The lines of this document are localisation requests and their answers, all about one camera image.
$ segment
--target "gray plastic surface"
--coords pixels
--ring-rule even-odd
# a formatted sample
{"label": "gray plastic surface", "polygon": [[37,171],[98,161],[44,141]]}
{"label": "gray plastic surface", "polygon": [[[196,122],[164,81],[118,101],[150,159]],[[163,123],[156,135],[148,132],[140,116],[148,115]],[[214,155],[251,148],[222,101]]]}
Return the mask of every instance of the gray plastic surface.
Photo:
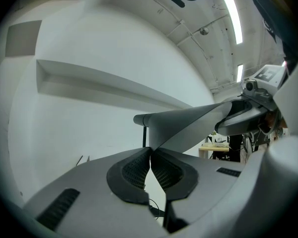
{"label": "gray plastic surface", "polygon": [[134,122],[149,127],[149,147],[185,152],[197,145],[224,119],[231,102],[135,116]]}
{"label": "gray plastic surface", "polygon": [[246,100],[248,99],[246,96],[243,95],[238,95],[238,96],[233,96],[233,97],[228,97],[227,99],[223,100],[222,103],[224,102],[229,102],[229,101],[238,101],[238,100]]}
{"label": "gray plastic surface", "polygon": [[[190,226],[175,233],[172,237],[228,237],[230,230],[232,229],[240,212],[246,205],[254,189],[262,158],[263,152],[256,152],[252,154],[242,173],[238,179],[236,179],[232,187],[227,191],[225,196],[222,197],[207,212],[204,212],[204,215],[202,215],[199,219],[191,223]],[[195,208],[198,208],[200,205],[207,205],[209,203],[203,196],[203,192],[201,192],[200,197],[196,200]]]}
{"label": "gray plastic surface", "polygon": [[111,192],[106,180],[108,169],[116,162],[141,149],[122,152],[79,165],[38,192],[24,207],[36,218],[65,189],[80,195],[56,229],[65,237],[163,237],[159,226],[145,205],[126,203]]}
{"label": "gray plastic surface", "polygon": [[281,111],[291,135],[298,135],[298,65],[274,100]]}
{"label": "gray plastic surface", "polygon": [[298,136],[292,136],[274,142],[266,151],[253,193],[230,237],[261,235],[283,214],[297,193]]}
{"label": "gray plastic surface", "polygon": [[191,165],[198,171],[199,183],[191,194],[182,200],[173,201],[171,204],[178,218],[187,223],[193,223],[212,209],[234,185],[237,177],[217,172],[219,168],[242,171],[244,164],[219,160],[208,160],[181,153],[170,154],[178,160]]}
{"label": "gray plastic surface", "polygon": [[225,136],[241,135],[258,128],[259,119],[263,118],[268,110],[252,100],[249,102],[252,108],[238,116],[223,121],[218,128],[219,134]]}
{"label": "gray plastic surface", "polygon": [[261,101],[258,99],[255,99],[254,97],[251,96],[247,96],[248,99],[258,103],[259,105],[263,105],[265,108],[267,108],[269,111],[274,112],[277,110],[277,105],[274,101],[270,101],[270,102],[265,102],[265,101]]}

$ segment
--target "black rubber pad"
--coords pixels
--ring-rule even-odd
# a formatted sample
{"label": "black rubber pad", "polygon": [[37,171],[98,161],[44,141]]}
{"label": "black rubber pad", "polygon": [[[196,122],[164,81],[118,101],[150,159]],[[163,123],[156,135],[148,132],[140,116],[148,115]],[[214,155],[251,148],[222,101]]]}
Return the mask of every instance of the black rubber pad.
{"label": "black rubber pad", "polygon": [[145,180],[150,170],[149,147],[115,163],[107,172],[107,184],[110,190],[121,200],[149,205],[149,195],[144,191]]}
{"label": "black rubber pad", "polygon": [[226,174],[229,176],[233,176],[233,177],[239,177],[241,171],[236,171],[236,170],[232,170],[232,169],[225,169],[225,168],[219,168],[217,170],[217,172],[220,172],[222,174]]}
{"label": "black rubber pad", "polygon": [[80,192],[76,189],[65,189],[37,218],[37,221],[54,231],[79,194]]}

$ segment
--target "white wall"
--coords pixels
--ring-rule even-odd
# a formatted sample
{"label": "white wall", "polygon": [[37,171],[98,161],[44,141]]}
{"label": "white wall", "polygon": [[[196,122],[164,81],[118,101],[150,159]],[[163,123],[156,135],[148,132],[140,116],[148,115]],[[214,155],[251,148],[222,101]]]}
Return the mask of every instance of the white wall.
{"label": "white wall", "polygon": [[27,11],[37,7],[38,5],[40,5],[42,3],[43,3],[43,1],[37,1],[32,4],[29,4],[28,6],[24,7],[23,9],[20,9],[16,12],[10,12],[2,20],[2,22],[0,24],[0,64],[5,57],[5,44],[6,44],[6,38],[7,38],[9,26],[11,26],[16,19],[21,17]]}
{"label": "white wall", "polygon": [[22,205],[23,200],[10,165],[13,151],[8,147],[8,126],[19,82],[33,59],[33,56],[6,58],[0,66],[0,193],[17,205]]}
{"label": "white wall", "polygon": [[114,7],[86,14],[40,58],[102,70],[190,106],[213,103],[200,74],[171,41]]}
{"label": "white wall", "polygon": [[[73,168],[81,155],[93,160],[141,147],[142,128],[133,123],[134,115],[177,108],[163,102],[168,98],[161,96],[188,107],[214,102],[189,60],[146,22],[117,8],[98,7],[86,13],[80,2],[61,1],[69,6],[57,3],[56,7],[53,3],[43,3],[13,20],[27,22],[41,13],[43,27],[35,56],[26,63],[11,63],[6,58],[11,60],[9,64],[0,66],[0,81],[13,77],[13,71],[20,72],[13,78],[11,111],[6,110],[5,125],[0,126],[6,131],[1,146],[9,154],[2,172],[11,165],[17,186],[14,191],[22,192],[24,202]],[[69,17],[71,6],[73,20],[61,20],[60,24],[57,19]],[[52,67],[41,67],[37,60],[61,62],[65,69],[59,75]],[[76,69],[76,74],[66,71],[66,64]],[[84,73],[81,66],[160,94],[146,96],[137,88],[75,76]],[[198,150],[191,149],[191,154],[198,155]],[[149,176],[148,188],[154,183]],[[164,192],[154,188],[149,193],[164,209]]]}

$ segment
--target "white ceiling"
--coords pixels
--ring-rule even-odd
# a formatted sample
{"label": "white ceiling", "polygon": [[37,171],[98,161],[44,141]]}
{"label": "white ceiling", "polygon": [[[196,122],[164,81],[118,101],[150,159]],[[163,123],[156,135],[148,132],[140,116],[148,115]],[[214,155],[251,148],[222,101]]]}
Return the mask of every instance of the white ceiling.
{"label": "white ceiling", "polygon": [[[185,3],[185,8],[180,8],[170,0],[111,0],[111,4],[141,17],[165,35],[168,35],[180,20],[184,20],[190,32],[195,32],[228,14],[223,0],[197,0]],[[231,19],[225,17],[209,26],[208,35],[195,35],[198,44],[190,38],[179,46],[213,93],[222,91],[236,82],[239,64],[244,64],[246,78],[264,64],[281,65],[283,62],[283,56],[278,54],[253,1],[235,0],[235,3],[242,26],[242,44],[236,45]],[[189,36],[185,26],[180,26],[169,36],[175,44]]]}

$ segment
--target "white panel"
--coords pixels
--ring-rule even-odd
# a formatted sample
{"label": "white panel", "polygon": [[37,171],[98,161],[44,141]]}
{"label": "white panel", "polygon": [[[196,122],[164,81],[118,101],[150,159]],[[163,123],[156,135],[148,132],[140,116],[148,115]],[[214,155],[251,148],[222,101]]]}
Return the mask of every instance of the white panel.
{"label": "white panel", "polygon": [[19,24],[28,21],[43,20],[52,14],[61,11],[71,5],[80,4],[76,0],[49,0],[20,16],[13,24]]}
{"label": "white panel", "polygon": [[139,16],[164,34],[178,24],[172,14],[154,0],[111,0],[111,4]]}
{"label": "white panel", "polygon": [[190,106],[213,103],[196,69],[169,40],[115,8],[95,9],[40,58],[96,68]]}
{"label": "white panel", "polygon": [[178,101],[177,99],[158,92],[152,88],[101,70],[55,61],[39,60],[39,63],[45,71],[52,75],[71,77],[77,80],[86,80],[89,83],[98,83],[110,86],[117,89],[117,92],[119,92],[118,89],[124,90],[138,95],[138,98],[143,101],[154,101],[155,103],[158,103],[158,105],[168,107],[172,110],[179,108],[191,108],[190,105]]}
{"label": "white panel", "polygon": [[52,4],[56,6],[55,10],[46,16],[41,24],[38,35],[36,54],[39,56],[46,48],[62,33],[64,33],[72,24],[79,20],[83,14],[84,2],[69,0],[55,1]]}
{"label": "white panel", "polygon": [[10,161],[16,183],[22,191],[25,202],[41,188],[34,165],[40,156],[37,155],[35,149],[34,151],[31,149],[31,142],[35,137],[31,127],[35,118],[38,89],[45,76],[44,71],[39,65],[37,67],[37,62],[33,59],[19,82],[11,107],[8,127]]}
{"label": "white panel", "polygon": [[298,64],[275,94],[274,101],[285,118],[291,135],[298,135]]}
{"label": "white panel", "polygon": [[180,48],[195,65],[208,88],[213,89],[218,87],[212,70],[210,69],[207,60],[204,58],[202,50],[198,48],[197,44],[192,39],[189,39],[181,44]]}
{"label": "white panel", "polygon": [[40,186],[69,171],[82,155],[94,160],[141,147],[143,129],[133,117],[167,110],[83,85],[50,78],[41,88],[31,130]]}
{"label": "white panel", "polygon": [[18,206],[23,205],[22,191],[17,188],[10,166],[8,125],[19,81],[32,60],[33,57],[6,58],[0,66],[0,194]]}

